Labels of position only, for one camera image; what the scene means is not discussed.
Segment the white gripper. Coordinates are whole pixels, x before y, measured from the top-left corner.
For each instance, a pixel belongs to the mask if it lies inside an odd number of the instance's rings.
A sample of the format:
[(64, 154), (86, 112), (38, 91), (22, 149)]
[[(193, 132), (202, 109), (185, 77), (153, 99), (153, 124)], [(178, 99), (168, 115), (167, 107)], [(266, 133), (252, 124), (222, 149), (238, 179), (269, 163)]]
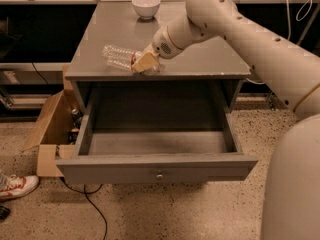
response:
[[(171, 24), (161, 27), (154, 35), (152, 48), (161, 58), (171, 59), (183, 51), (182, 32)], [(157, 71), (159, 68), (158, 55), (151, 51), (136, 53), (131, 68), (136, 73)]]

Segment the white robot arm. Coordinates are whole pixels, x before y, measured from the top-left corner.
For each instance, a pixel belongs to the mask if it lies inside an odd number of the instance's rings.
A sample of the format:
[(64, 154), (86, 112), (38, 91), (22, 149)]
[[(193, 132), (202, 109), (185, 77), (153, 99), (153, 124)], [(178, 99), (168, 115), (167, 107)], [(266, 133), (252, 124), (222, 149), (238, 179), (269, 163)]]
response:
[(320, 58), (241, 15), (232, 0), (186, 0), (132, 67), (143, 72), (194, 43), (223, 38), (299, 117), (268, 167), (261, 240), (320, 240)]

